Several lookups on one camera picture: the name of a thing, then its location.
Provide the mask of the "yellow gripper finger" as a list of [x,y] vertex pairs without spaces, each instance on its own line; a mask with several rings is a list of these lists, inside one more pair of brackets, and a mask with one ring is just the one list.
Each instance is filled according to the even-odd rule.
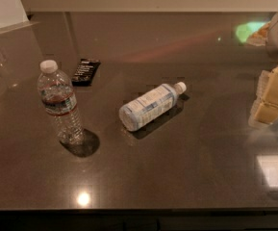
[[248,124],[256,129],[271,125],[278,118],[278,108],[265,104],[259,99],[253,102]]
[[271,71],[263,70],[257,87],[260,106],[278,109],[278,65]]

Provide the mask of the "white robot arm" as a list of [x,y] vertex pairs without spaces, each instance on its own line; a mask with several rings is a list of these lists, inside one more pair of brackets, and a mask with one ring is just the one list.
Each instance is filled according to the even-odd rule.
[[256,99],[253,102],[248,124],[262,129],[278,118],[278,12],[269,22],[252,33],[246,43],[264,46],[268,56],[277,63],[271,71],[263,70],[259,76]]

